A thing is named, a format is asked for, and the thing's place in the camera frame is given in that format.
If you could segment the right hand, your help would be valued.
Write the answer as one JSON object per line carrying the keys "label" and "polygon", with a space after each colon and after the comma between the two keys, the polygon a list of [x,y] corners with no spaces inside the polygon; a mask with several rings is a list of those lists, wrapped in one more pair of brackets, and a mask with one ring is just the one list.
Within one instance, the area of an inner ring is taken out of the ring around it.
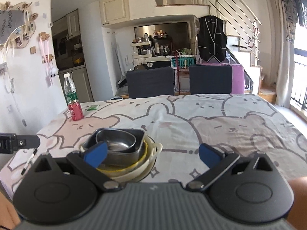
{"label": "right hand", "polygon": [[287,221],[296,229],[307,229],[307,177],[288,181],[294,192],[294,204]]}

